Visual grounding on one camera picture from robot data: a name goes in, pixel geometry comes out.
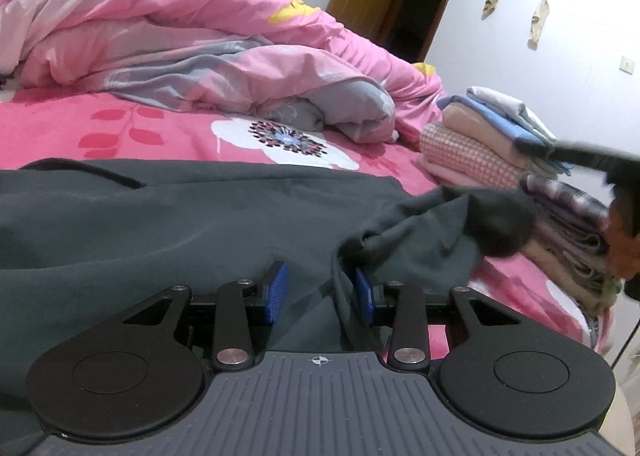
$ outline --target light switch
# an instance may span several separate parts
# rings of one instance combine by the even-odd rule
[[[633,59],[626,58],[625,56],[622,56],[622,59],[620,60],[620,70],[633,75],[635,67],[636,67],[636,61],[634,61]]]

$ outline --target blue folded cloth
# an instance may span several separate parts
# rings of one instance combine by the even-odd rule
[[[474,101],[466,95],[450,95],[448,97],[442,97],[441,99],[438,99],[436,104],[438,105],[438,108],[444,110],[452,102],[460,102],[466,107],[476,111],[484,120],[491,124],[495,129],[500,131],[500,133],[502,133],[504,136],[510,138],[512,141],[522,137],[527,141],[532,141],[537,144],[547,144],[540,137],[534,135],[533,133],[530,133],[519,124],[516,124],[512,120],[503,117],[502,115],[498,115],[487,106]],[[562,173],[566,173],[567,175],[571,174],[571,165],[563,162],[553,162],[553,165],[556,165]]]

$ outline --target metal screw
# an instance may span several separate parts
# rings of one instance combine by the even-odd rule
[[[216,358],[223,364],[234,366],[235,364],[242,364],[243,362],[246,362],[249,355],[246,351],[239,348],[227,348],[226,350],[218,352],[218,356]]]
[[[396,350],[394,357],[398,362],[404,362],[404,364],[417,364],[425,360],[427,355],[418,348],[400,348]]]

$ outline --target hanging beige item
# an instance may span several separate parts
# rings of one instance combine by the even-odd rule
[[[546,18],[549,16],[549,0],[541,0],[538,8],[531,18],[531,31],[529,32],[529,46],[533,49],[538,48],[542,29],[545,26]]]
[[[498,0],[486,0],[484,2],[484,9],[482,9],[482,16],[487,17],[493,14],[497,4]]]

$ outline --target door frame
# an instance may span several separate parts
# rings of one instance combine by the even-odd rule
[[[404,0],[391,1],[391,5],[389,5],[389,10],[386,13],[385,19],[382,22],[382,26],[380,27],[380,32],[376,37],[376,44],[378,46],[384,46],[384,43],[388,38],[389,32],[391,32],[396,22],[396,18],[398,17],[398,13],[400,12],[400,9],[402,7],[402,2],[404,2]],[[440,26],[440,22],[442,21],[442,16],[444,15],[444,10],[445,8],[447,8],[448,3],[449,3],[449,0],[440,1],[440,5],[438,6],[435,16],[433,17],[433,22],[431,23],[431,27],[429,28],[429,32],[427,33],[427,37],[425,38],[424,43],[422,44],[420,55],[418,56],[419,58],[421,58],[420,59],[421,61],[423,61],[424,58],[426,58],[427,53],[431,48],[431,43],[433,43],[433,38],[435,37],[436,31]]]

